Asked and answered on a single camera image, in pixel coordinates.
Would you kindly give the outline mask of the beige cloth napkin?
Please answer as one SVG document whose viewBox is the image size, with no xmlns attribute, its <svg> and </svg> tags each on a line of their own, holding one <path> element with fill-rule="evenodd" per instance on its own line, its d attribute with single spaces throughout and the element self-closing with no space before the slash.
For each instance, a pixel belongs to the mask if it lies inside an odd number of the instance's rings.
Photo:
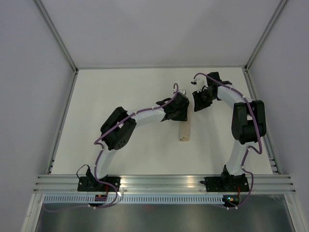
<svg viewBox="0 0 309 232">
<path fill-rule="evenodd" d="M 182 121 L 179 123 L 178 139 L 180 142 L 187 142 L 190 140 L 191 123 L 190 121 Z"/>
</svg>

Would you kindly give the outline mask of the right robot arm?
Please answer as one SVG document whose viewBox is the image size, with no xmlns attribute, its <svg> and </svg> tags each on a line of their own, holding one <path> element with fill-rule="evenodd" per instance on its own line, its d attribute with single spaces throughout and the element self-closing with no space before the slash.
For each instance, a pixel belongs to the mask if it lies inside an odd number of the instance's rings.
<svg viewBox="0 0 309 232">
<path fill-rule="evenodd" d="M 196 86 L 193 92 L 195 112 L 210 107 L 214 100 L 224 101 L 233 111 L 231 132 L 235 141 L 218 183 L 226 191 L 237 185 L 247 185 L 244 162 L 250 149 L 262 153 L 261 138 L 267 131 L 264 102 L 247 99 L 231 82 L 221 80 L 218 72 L 199 72 L 192 84 Z"/>
</svg>

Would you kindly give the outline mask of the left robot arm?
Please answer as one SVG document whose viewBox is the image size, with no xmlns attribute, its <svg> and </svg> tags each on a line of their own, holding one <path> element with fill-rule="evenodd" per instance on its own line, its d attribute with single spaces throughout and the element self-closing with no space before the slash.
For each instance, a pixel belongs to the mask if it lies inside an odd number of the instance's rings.
<svg viewBox="0 0 309 232">
<path fill-rule="evenodd" d="M 94 191 L 104 189 L 104 178 L 108 175 L 116 152 L 128 144 L 136 128 L 166 120 L 185 122 L 188 120 L 188 107 L 189 99 L 181 92 L 176 92 L 172 98 L 156 102 L 150 108 L 126 111 L 123 107 L 117 107 L 101 126 L 101 136 L 94 142 L 101 146 L 101 151 L 94 166 L 86 172 L 90 188 Z"/>
</svg>

